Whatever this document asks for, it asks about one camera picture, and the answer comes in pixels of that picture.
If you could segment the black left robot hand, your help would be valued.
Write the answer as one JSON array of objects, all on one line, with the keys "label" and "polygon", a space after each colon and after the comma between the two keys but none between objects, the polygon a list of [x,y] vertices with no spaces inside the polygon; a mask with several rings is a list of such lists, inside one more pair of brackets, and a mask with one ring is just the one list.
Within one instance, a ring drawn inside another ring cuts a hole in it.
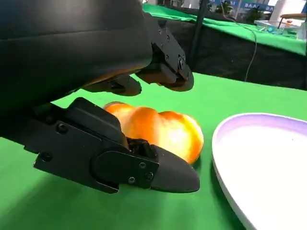
[{"label": "black left robot hand", "polygon": [[140,1],[1,1],[1,137],[35,153],[35,168],[109,194],[120,184],[199,190],[187,162],[126,137],[103,108],[82,97],[53,104],[79,89],[138,95],[132,74],[178,92],[194,85],[185,52]]}]

